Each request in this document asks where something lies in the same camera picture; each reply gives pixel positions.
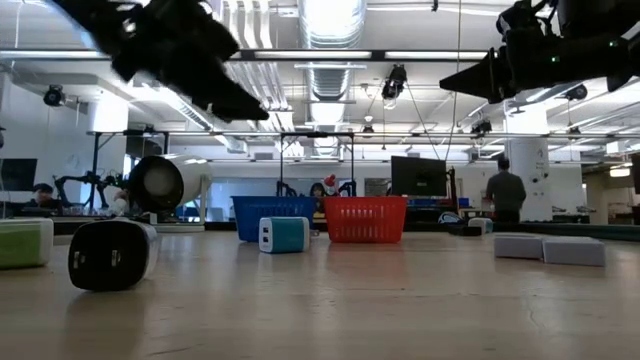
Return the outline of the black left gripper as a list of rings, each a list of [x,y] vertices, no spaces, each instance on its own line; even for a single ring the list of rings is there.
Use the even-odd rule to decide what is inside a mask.
[[[135,5],[126,11],[122,27],[112,68],[123,79],[149,73],[226,123],[269,118],[262,103],[227,75],[223,63],[239,45],[201,0]]]

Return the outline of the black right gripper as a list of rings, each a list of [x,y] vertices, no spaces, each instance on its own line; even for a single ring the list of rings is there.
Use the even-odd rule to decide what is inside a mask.
[[[564,38],[542,33],[506,33],[477,64],[440,80],[448,91],[490,104],[523,90],[604,76],[611,68],[611,35]]]

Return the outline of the teal white wall charger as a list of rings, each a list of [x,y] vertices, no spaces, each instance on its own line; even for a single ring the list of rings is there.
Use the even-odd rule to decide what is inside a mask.
[[[310,224],[306,217],[265,217],[258,230],[261,252],[301,253],[309,249]]]

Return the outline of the black white wall charger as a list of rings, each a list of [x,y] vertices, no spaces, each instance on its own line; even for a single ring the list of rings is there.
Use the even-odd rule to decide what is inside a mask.
[[[126,218],[84,224],[69,247],[70,281],[94,292],[128,290],[153,272],[160,245],[161,236],[149,224]]]

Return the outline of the green white wall charger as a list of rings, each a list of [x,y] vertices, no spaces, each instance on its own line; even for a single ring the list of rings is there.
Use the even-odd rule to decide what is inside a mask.
[[[0,220],[0,270],[46,266],[53,243],[51,219]]]

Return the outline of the white spotlight lamp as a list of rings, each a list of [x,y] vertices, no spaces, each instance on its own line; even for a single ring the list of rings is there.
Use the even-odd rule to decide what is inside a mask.
[[[159,233],[203,232],[212,168],[202,157],[162,154],[142,158],[129,173],[129,193]]]

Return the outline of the white round pillar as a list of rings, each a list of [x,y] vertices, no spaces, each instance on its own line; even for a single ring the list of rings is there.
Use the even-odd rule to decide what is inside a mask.
[[[545,138],[515,138],[506,144],[511,172],[521,178],[526,199],[521,210],[523,222],[552,219],[549,152]]]

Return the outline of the blue plastic basket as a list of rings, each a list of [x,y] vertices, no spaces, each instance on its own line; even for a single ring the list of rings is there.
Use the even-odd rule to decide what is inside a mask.
[[[305,217],[313,224],[315,200],[310,197],[233,196],[238,237],[257,242],[259,223],[265,217]]]

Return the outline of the person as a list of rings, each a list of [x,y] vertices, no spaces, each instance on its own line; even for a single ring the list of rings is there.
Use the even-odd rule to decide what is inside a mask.
[[[314,199],[314,217],[324,218],[326,213],[324,198],[327,196],[327,193],[323,184],[319,182],[314,183],[310,188],[309,196]]]
[[[59,210],[62,208],[60,200],[53,198],[53,188],[46,183],[38,183],[33,187],[33,198],[27,207]]]
[[[520,211],[526,200],[522,179],[510,172],[510,161],[501,156],[497,160],[498,172],[491,176],[486,186],[486,198],[494,206],[494,217],[500,223],[519,223]]]

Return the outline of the black flat monitor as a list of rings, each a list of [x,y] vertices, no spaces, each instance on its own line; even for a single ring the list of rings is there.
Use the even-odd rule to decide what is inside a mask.
[[[393,156],[391,193],[398,196],[447,196],[446,162]]]

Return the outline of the black background robot arms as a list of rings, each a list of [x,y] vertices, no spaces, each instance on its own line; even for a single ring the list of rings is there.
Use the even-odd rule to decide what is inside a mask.
[[[121,173],[106,175],[101,177],[93,171],[87,171],[84,175],[53,177],[54,187],[58,193],[58,199],[64,208],[79,207],[94,208],[96,204],[101,209],[109,207],[109,200],[105,195],[105,190],[109,187],[125,190],[128,181]],[[72,202],[66,192],[67,182],[77,182],[80,184],[80,201]]]

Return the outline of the red plastic basket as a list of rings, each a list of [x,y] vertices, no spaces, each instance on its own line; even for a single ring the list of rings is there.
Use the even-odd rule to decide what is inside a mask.
[[[407,209],[404,197],[326,197],[324,207],[332,242],[396,244],[401,241]]]

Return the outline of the large silver ceiling duct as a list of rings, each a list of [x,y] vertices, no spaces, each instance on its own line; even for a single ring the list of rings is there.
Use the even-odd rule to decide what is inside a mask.
[[[367,0],[297,0],[301,45],[306,49],[355,49],[366,21]],[[311,96],[340,101],[348,93],[350,70],[307,71]]]

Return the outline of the black table frame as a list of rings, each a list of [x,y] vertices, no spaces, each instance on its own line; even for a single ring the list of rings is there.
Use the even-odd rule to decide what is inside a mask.
[[[100,218],[95,217],[52,217],[54,235],[71,235],[85,223]],[[317,221],[314,229],[327,232],[326,222]],[[205,231],[236,231],[235,222],[205,222]],[[600,240],[615,240],[640,243],[640,225],[592,225],[572,223],[521,223],[519,225],[494,224],[495,233],[521,232],[557,236],[584,236]],[[406,223],[404,232],[444,232],[449,233],[449,226],[438,223]]]

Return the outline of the black wall monitor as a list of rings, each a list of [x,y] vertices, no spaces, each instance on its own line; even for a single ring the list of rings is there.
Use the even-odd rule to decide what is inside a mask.
[[[34,186],[37,159],[0,159],[0,178],[7,191],[30,192]]]

